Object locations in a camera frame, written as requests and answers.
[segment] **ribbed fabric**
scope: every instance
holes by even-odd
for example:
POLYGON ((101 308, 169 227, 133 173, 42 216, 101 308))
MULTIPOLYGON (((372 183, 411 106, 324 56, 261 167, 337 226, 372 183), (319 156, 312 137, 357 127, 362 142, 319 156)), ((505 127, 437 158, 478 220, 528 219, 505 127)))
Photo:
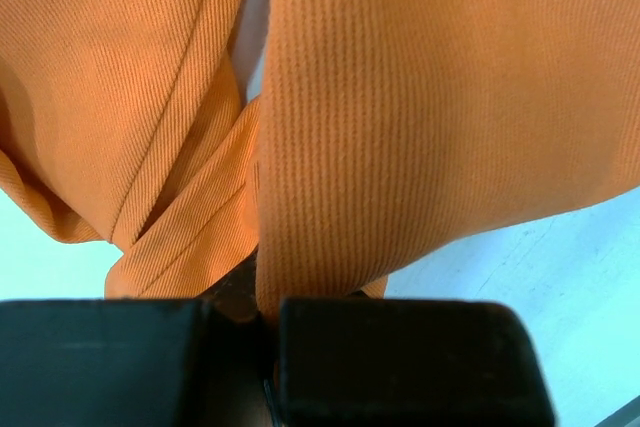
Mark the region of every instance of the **ribbed fabric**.
POLYGON ((197 295, 259 238, 273 318, 640 184, 640 0, 270 0, 244 110, 240 1, 0 0, 0 185, 123 250, 110 296, 197 295))

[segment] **orange cloth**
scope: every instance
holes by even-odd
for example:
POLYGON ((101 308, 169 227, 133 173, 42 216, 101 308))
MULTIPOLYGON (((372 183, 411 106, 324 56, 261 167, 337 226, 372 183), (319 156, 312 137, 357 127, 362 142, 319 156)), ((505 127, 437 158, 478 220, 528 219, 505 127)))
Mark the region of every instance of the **orange cloth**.
POLYGON ((0 185, 123 250, 109 296, 197 295, 259 231, 273 315, 640 184, 640 0, 270 0, 245 109, 240 1, 0 0, 0 185))

